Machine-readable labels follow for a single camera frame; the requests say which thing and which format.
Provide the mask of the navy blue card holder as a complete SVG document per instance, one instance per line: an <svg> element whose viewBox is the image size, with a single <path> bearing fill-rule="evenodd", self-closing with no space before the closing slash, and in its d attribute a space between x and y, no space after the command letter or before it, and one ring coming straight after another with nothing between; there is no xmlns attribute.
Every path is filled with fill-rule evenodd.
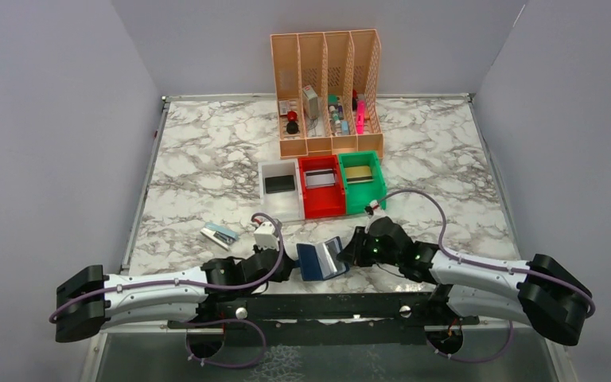
<svg viewBox="0 0 611 382"><path fill-rule="evenodd" d="M343 250L341 238L318 244L296 244L297 265L304 282L318 282L336 278L347 273L350 266L337 259Z"/></svg>

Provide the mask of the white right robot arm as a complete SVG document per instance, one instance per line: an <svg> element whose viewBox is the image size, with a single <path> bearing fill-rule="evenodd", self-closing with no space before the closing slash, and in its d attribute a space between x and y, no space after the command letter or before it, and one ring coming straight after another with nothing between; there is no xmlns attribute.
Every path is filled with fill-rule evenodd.
<svg viewBox="0 0 611 382"><path fill-rule="evenodd" d="M575 346L591 309L591 291L549 255L510 261L449 254L438 244L411 239L388 217L356 227L337 258L355 267L391 265L406 279L437 286L427 313L439 324L456 316L501 318Z"/></svg>

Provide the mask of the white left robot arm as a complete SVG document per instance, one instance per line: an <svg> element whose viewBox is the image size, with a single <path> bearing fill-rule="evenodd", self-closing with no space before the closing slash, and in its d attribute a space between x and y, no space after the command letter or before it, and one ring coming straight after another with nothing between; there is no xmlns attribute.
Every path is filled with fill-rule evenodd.
<svg viewBox="0 0 611 382"><path fill-rule="evenodd" d="M87 266L56 289L49 321L58 343L82 341L101 329L134 322L194 321L209 326L217 302L251 294L265 283L290 278L297 262L275 249L256 248L247 259L229 256L166 274L127 276Z"/></svg>

